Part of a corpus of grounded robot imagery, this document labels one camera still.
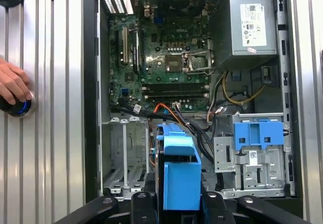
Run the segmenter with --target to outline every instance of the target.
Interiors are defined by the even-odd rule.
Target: finger
[[[12,65],[12,64],[9,64],[9,68],[12,70],[12,72],[17,74],[22,79],[22,81],[24,81],[24,83],[26,85],[29,84],[29,78],[28,78],[27,74],[25,73],[25,71],[23,71],[22,69],[16,67],[15,65]]]
[[[2,84],[0,83],[0,95],[9,103],[16,104],[15,98],[12,93]]]
[[[10,90],[21,102],[26,101],[24,92],[19,88],[16,82],[2,71],[2,83]]]
[[[15,74],[14,72],[12,72],[9,68],[3,68],[2,71],[9,76],[11,79],[13,79],[16,84],[19,86],[19,88],[22,90],[22,92],[24,92],[25,98],[27,100],[31,100],[32,96],[30,94],[29,89],[27,88],[27,86],[25,85],[24,81],[22,80],[22,78],[20,78],[17,74]]]

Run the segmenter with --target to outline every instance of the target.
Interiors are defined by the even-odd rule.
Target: black plastic frame
[[[97,125],[97,0],[83,0],[85,200],[98,197],[99,128]]]

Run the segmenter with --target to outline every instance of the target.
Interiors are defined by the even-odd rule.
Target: expansion slot
[[[116,52],[116,65],[120,67],[120,42],[119,42],[119,31],[115,31],[115,52]]]
[[[139,51],[139,32],[138,30],[135,30],[131,33],[132,37],[132,62],[133,62],[133,71],[135,74],[139,74],[139,57],[140,57],[140,51]]]
[[[123,43],[123,63],[129,62],[129,50],[128,50],[128,27],[124,27],[122,30],[122,43]]]

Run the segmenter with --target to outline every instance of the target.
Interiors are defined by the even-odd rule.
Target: chip
[[[126,82],[133,82],[135,80],[135,75],[133,72],[125,74],[125,81]]]
[[[181,72],[183,69],[182,55],[166,55],[165,56],[166,72]]]

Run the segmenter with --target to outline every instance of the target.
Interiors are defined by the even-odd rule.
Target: blue drive carrier
[[[201,160],[192,137],[177,125],[159,125],[164,142],[164,210],[199,210]]]

